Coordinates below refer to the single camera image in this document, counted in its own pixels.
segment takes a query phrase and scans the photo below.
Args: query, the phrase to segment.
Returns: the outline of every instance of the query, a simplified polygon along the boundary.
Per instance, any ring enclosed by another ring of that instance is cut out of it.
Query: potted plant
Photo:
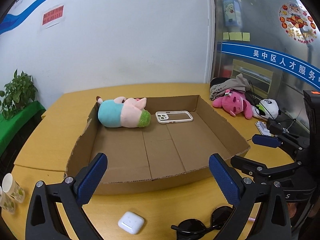
[[[0,90],[0,106],[3,117],[11,119],[14,115],[22,110],[30,100],[35,101],[35,95],[38,91],[33,85],[31,75],[21,72],[17,75],[18,70],[14,72],[13,79],[10,83],[5,84],[5,92]]]

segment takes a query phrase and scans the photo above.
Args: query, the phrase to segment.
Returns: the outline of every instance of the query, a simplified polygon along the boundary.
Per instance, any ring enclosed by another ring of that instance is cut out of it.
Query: green plush hair
[[[138,127],[146,127],[150,124],[151,114],[147,110],[143,110],[140,116]]]

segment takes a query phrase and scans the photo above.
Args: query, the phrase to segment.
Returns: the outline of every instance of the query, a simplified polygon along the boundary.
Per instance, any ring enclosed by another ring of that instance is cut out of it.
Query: black sunglasses
[[[232,212],[233,209],[229,206],[222,206],[214,210],[211,214],[209,228],[200,220],[191,218],[182,221],[178,226],[172,225],[171,229],[177,231],[177,240],[197,240],[215,229],[220,230]]]

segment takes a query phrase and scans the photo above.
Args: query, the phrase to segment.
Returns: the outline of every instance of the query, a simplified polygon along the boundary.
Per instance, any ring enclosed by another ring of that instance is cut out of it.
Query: blue gripper pad
[[[210,156],[209,169],[228,203],[238,206],[244,191],[241,176],[234,168],[230,168],[217,153]]]
[[[82,168],[75,177],[73,190],[79,207],[88,204],[94,191],[107,170],[108,159],[103,153],[98,153],[87,167]]]
[[[255,134],[254,136],[252,136],[252,142],[254,144],[272,147],[272,148],[277,148],[281,146],[281,142],[277,137],[271,137],[271,136],[260,135],[260,134]]]

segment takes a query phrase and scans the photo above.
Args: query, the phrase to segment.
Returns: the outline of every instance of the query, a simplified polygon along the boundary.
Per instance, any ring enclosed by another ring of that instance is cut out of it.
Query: panda plush toy
[[[253,116],[267,121],[269,118],[276,119],[281,111],[273,99],[264,99],[256,106],[252,106]]]

